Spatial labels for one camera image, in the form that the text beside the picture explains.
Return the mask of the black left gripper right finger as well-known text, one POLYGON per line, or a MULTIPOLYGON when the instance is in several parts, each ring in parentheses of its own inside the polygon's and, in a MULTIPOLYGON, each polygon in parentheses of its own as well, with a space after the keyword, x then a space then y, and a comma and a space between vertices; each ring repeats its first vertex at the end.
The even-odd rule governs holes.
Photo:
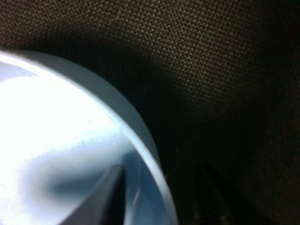
POLYGON ((267 218, 207 163, 196 168, 195 199, 199 225, 267 224, 267 218))

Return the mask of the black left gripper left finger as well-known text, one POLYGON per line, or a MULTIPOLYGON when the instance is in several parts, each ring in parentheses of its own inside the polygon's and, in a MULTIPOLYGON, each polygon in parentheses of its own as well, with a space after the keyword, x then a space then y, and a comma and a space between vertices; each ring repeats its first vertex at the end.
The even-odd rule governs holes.
POLYGON ((122 225, 126 208, 126 173, 121 165, 106 170, 88 197, 62 225, 122 225))

